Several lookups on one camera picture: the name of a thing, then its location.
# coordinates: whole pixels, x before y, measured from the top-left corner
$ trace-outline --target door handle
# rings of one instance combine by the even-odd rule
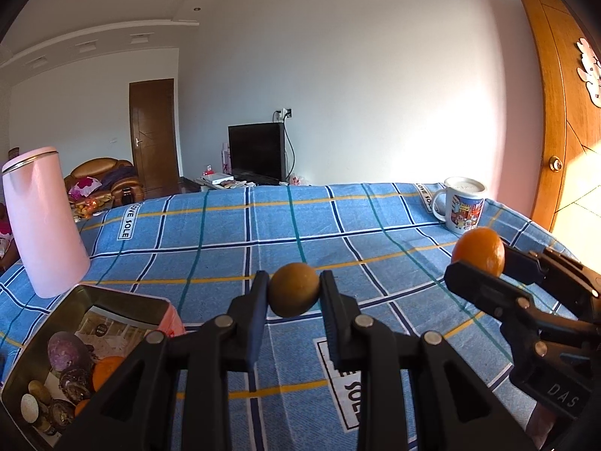
[[[561,162],[561,159],[559,159],[557,156],[551,156],[549,159],[549,168],[551,168],[551,171],[554,173],[561,171],[563,169],[563,163]]]

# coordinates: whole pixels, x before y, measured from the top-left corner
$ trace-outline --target mug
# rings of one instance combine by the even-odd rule
[[[436,199],[446,195],[444,215],[436,211]],[[451,232],[461,236],[478,226],[485,204],[486,187],[476,180],[455,176],[445,180],[445,187],[432,197],[432,213]]]

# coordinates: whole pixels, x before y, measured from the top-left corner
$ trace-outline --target door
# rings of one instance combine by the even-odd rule
[[[522,0],[539,55],[544,138],[532,219],[601,271],[601,108],[580,78],[584,38],[561,0]]]
[[[129,84],[133,161],[147,198],[178,188],[173,84],[172,79]]]

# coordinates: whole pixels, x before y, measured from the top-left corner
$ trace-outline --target wall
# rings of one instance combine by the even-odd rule
[[[0,164],[8,159],[8,120],[10,107],[10,87],[0,80]],[[0,177],[0,200],[4,202],[2,178]]]
[[[185,176],[220,164],[228,125],[268,121],[280,107],[293,109],[294,169],[313,184],[470,176],[530,214],[542,93],[519,0],[220,0],[203,9],[180,49]]]
[[[177,84],[177,73],[178,49],[149,49],[85,59],[25,80],[11,93],[11,147],[21,153],[56,147],[65,176],[95,157],[133,161],[129,84],[167,78]]]

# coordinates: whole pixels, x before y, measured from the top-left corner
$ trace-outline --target pink pitcher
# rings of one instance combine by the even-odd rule
[[[14,240],[35,293],[52,298],[77,285],[89,257],[77,231],[58,152],[42,147],[2,167],[4,198]]]

